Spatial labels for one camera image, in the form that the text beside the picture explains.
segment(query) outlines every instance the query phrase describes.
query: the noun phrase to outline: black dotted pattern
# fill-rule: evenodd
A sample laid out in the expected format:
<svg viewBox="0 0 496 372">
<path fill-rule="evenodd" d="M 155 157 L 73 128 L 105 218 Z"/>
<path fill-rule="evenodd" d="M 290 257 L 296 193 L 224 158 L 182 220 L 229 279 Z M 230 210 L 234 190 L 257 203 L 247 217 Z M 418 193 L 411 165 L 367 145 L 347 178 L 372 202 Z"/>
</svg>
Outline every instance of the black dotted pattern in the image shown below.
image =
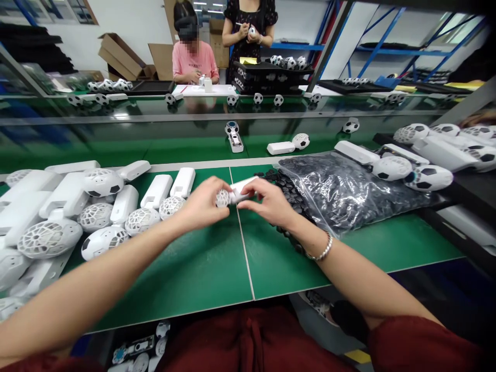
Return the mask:
<svg viewBox="0 0 496 372">
<path fill-rule="evenodd" d="M 262 19 L 263 12 L 260 8 L 257 12 L 248 13 L 239 9 L 239 0 L 228 1 L 227 8 L 224 11 L 224 16 L 232 22 L 233 33 L 239 31 L 240 26 L 236 23 L 250 23 L 254 25 L 258 32 L 262 35 L 265 35 L 265 28 L 276 24 L 279 16 L 275 11 L 275 0 L 260 0 L 260 3 L 262 1 L 267 3 L 264 20 Z M 234 44 L 232 54 L 229 59 L 228 79 L 234 79 L 235 71 L 237 70 L 237 67 L 234 66 L 234 61 L 239 61 L 240 57 L 253 57 L 257 58 L 260 62 L 260 45 L 257 43 L 248 44 L 246 42 L 246 38 Z"/>
</svg>

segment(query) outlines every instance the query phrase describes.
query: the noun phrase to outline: green work surface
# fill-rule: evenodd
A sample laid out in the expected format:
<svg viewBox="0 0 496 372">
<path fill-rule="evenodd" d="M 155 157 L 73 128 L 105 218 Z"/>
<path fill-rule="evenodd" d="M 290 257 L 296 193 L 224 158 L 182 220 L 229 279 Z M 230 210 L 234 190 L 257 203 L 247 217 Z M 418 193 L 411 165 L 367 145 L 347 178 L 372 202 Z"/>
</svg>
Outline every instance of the green work surface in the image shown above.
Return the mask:
<svg viewBox="0 0 496 372">
<path fill-rule="evenodd" d="M 232 167 L 233 182 L 270 165 Z M 295 252 L 289 240 L 260 216 L 239 211 L 255 299 L 280 296 L 329 284 L 312 261 Z M 343 242 L 385 272 L 409 269 L 463 255 L 415 214 L 400 215 L 345 235 Z"/>
<path fill-rule="evenodd" d="M 140 199 L 157 174 L 132 184 Z M 210 176 L 230 183 L 229 168 L 198 169 L 193 188 Z M 83 263 L 80 247 L 64 273 Z M 172 243 L 138 278 L 130 291 L 108 312 L 94 331 L 163 319 L 252 301 L 250 279 L 236 211 L 208 228 L 193 231 Z"/>
</svg>

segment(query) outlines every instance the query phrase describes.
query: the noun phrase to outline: red sleeve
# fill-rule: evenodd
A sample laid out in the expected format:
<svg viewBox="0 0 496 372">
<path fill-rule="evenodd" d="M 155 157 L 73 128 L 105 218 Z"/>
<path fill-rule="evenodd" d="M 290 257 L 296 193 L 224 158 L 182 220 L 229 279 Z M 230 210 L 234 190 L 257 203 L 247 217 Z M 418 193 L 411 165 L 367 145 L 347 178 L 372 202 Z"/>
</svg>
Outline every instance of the red sleeve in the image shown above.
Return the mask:
<svg viewBox="0 0 496 372">
<path fill-rule="evenodd" d="M 451 331 L 420 317 L 384 321 L 369 336 L 376 372 L 468 372 L 477 370 L 482 350 Z"/>
<path fill-rule="evenodd" d="M 33 355 L 0 368 L 0 372 L 105 372 L 95 361 L 83 358 L 58 359 L 53 355 Z"/>
</svg>

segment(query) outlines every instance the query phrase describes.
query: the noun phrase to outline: woman's right hand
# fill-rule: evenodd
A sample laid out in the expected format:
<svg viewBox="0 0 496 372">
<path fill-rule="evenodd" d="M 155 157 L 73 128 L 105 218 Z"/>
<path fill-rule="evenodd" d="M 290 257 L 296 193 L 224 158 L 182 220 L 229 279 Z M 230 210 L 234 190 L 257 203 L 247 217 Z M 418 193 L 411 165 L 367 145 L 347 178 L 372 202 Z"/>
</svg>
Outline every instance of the woman's right hand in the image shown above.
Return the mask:
<svg viewBox="0 0 496 372">
<path fill-rule="evenodd" d="M 268 223 L 288 229 L 299 215 L 286 200 L 281 189 L 262 178 L 257 178 L 247 184 L 241 191 L 242 195 L 258 193 L 262 203 L 245 200 L 238 204 L 238 209 L 249 209 L 262 216 Z"/>
<path fill-rule="evenodd" d="M 239 26 L 238 36 L 240 40 L 243 40 L 248 35 L 248 30 L 250 29 L 249 23 L 243 23 Z"/>
</svg>

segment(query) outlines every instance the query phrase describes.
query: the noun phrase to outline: plastic bag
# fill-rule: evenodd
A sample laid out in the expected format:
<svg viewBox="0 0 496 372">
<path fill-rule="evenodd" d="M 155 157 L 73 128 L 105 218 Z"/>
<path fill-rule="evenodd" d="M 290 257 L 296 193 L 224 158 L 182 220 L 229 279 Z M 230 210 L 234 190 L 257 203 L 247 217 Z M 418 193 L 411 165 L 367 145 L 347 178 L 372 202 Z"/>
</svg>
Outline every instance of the plastic bag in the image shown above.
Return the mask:
<svg viewBox="0 0 496 372">
<path fill-rule="evenodd" d="M 338 152 L 329 151 L 279 161 L 279 172 L 291 178 L 321 228 L 336 238 L 364 225 L 385 220 L 438 200 L 403 182 L 387 182 Z"/>
</svg>

